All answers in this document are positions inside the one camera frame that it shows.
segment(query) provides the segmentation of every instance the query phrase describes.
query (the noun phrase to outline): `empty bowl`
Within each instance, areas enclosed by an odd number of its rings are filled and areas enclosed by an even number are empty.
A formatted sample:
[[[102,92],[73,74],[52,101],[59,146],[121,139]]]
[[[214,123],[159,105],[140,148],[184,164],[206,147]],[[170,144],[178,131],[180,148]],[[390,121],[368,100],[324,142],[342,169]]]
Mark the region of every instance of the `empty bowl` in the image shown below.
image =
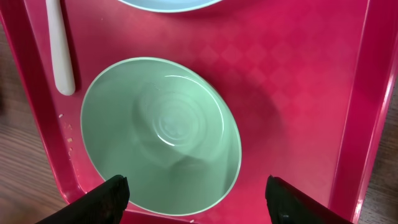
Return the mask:
[[[120,0],[130,6],[153,12],[185,12],[212,5],[221,0]]]
[[[130,201],[154,213],[205,211],[238,177],[241,141],[226,103],[168,60],[132,58],[98,75],[83,101],[81,131],[102,178],[127,177]]]

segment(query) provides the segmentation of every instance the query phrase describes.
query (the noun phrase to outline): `utensil handle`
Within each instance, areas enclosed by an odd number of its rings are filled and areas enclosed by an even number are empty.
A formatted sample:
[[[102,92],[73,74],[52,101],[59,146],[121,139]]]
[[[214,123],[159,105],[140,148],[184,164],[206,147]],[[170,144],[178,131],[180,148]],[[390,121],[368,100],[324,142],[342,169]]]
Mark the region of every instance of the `utensil handle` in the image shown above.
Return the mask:
[[[70,96],[75,92],[75,79],[60,0],[46,0],[46,5],[55,86],[60,93]]]

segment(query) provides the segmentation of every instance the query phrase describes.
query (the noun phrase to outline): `brown wood grain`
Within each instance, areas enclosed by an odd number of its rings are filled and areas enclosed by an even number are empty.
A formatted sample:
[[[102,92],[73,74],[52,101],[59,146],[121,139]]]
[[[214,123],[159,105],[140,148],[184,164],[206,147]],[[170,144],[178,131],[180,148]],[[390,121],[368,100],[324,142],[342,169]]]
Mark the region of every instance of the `brown wood grain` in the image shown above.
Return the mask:
[[[0,223],[35,223],[64,206],[0,26]],[[398,88],[359,223],[398,223]]]

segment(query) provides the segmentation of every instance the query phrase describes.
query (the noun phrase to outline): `light blue bowl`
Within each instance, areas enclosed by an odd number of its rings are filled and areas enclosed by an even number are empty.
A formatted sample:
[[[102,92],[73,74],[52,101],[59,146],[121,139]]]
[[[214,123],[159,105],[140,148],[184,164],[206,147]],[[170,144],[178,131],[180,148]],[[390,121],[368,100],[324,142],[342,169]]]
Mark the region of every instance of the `light blue bowl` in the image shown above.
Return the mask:
[[[120,0],[130,6],[152,12],[186,12],[212,5],[222,0]]]

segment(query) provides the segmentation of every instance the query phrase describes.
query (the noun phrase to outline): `plastic tray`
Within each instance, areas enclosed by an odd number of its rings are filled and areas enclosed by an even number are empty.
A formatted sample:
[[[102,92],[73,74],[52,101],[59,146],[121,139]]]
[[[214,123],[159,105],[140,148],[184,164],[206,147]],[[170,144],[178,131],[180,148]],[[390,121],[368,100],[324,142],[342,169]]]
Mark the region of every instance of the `plastic tray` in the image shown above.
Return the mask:
[[[236,185],[216,207],[177,220],[270,223],[264,190],[279,176],[357,222],[398,62],[396,0],[224,0],[159,14],[115,0],[63,2],[77,91],[55,88],[44,0],[0,0],[58,188],[70,203],[102,180],[80,134],[85,91],[106,67],[150,56],[207,79],[243,144]],[[124,223],[175,223],[130,204]]]

